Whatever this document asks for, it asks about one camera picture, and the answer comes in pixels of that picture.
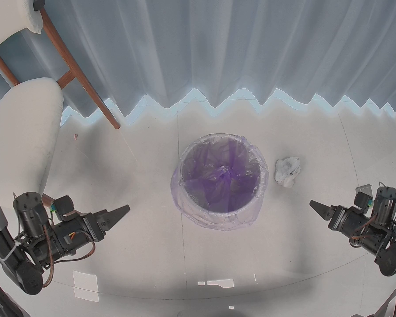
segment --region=white zip tie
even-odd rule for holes
[[[18,241],[15,241],[15,245],[13,246],[13,248],[11,248],[11,250],[9,251],[9,253],[7,254],[7,256],[5,258],[0,258],[0,261],[4,262],[5,260],[7,260],[10,257],[10,255],[15,251],[16,247],[20,246],[20,245],[21,244]]]

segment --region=clear plastic wrapper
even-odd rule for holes
[[[254,223],[269,171],[244,137],[210,134],[189,145],[171,179],[176,207],[196,224],[233,230]]]

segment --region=curtain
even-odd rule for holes
[[[261,104],[279,88],[301,103],[346,95],[396,110],[396,0],[46,0],[45,8],[101,98],[124,115],[144,94],[170,107],[193,87],[214,107],[238,88]],[[44,32],[13,35],[0,55],[20,81],[68,70]],[[9,88],[0,74],[0,98]],[[96,109],[77,81],[63,92],[83,116]]]

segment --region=floor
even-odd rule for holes
[[[1,286],[31,316],[364,316],[396,288],[396,275],[381,276],[374,256],[351,248],[309,206],[351,206],[358,185],[396,187],[396,113],[345,98],[335,107],[317,97],[302,105],[280,92],[263,106],[237,92],[216,109],[197,95],[170,109],[144,97],[126,118],[112,111],[120,130],[100,115],[63,114],[45,193],[69,195],[81,212],[131,211],[92,257],[58,264],[37,296],[0,269]],[[245,136],[269,166],[259,217],[242,230],[201,228],[171,198],[179,156],[216,132]],[[273,178],[275,162],[288,156],[302,166],[290,189]],[[4,210],[16,232],[14,213]],[[97,276],[99,303],[75,297],[73,271]],[[234,287],[207,285],[220,279]]]

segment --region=wooden chair frame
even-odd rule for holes
[[[57,81],[60,88],[63,89],[74,78],[77,78],[78,81],[80,82],[80,84],[82,85],[82,87],[85,89],[85,91],[88,93],[88,95],[95,102],[97,107],[102,111],[104,116],[110,121],[111,125],[115,129],[119,129],[120,123],[116,120],[116,118],[113,116],[113,114],[107,108],[107,106],[105,105],[103,100],[100,98],[100,96],[97,94],[94,87],[91,85],[91,83],[85,76],[82,69],[79,67],[79,65],[73,58],[72,54],[70,53],[70,51],[64,44],[62,38],[60,37],[57,29],[54,27],[53,23],[51,22],[50,18],[48,17],[48,14],[47,14],[46,10],[44,9],[44,7],[42,7],[40,9],[40,13],[42,16],[42,23],[43,23],[42,28],[45,30],[45,32],[48,35],[49,39],[51,40],[52,44],[54,45],[54,47],[56,47],[60,56],[62,57],[62,59],[66,62],[67,66],[69,67],[69,70],[66,73],[64,73],[64,75]],[[15,75],[12,73],[10,68],[3,61],[1,56],[0,56],[0,70],[3,72],[3,74],[10,80],[10,82],[14,86],[16,86],[17,84],[20,83],[18,81],[18,79],[15,77]]]

